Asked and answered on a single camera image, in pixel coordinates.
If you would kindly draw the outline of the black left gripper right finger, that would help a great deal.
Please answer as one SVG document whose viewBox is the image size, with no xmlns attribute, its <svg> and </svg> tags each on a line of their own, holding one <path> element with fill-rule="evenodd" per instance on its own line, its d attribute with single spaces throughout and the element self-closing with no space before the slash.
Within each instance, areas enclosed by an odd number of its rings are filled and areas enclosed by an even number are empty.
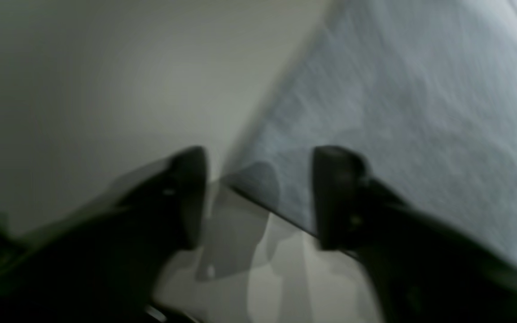
<svg viewBox="0 0 517 323">
<path fill-rule="evenodd" d="M 363 157 L 314 147 L 320 249 L 354 254 L 386 323 L 517 323 L 517 267 L 374 178 Z"/>
</svg>

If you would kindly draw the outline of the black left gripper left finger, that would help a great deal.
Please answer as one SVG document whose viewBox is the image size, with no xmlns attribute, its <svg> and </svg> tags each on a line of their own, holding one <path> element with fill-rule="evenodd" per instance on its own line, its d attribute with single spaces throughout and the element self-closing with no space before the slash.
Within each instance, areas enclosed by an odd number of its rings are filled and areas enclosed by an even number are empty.
<svg viewBox="0 0 517 323">
<path fill-rule="evenodd" d="M 174 154 L 90 218 L 29 248 L 0 231 L 0 323 L 197 323 L 152 299 L 160 271 L 201 237 L 209 160 Z"/>
</svg>

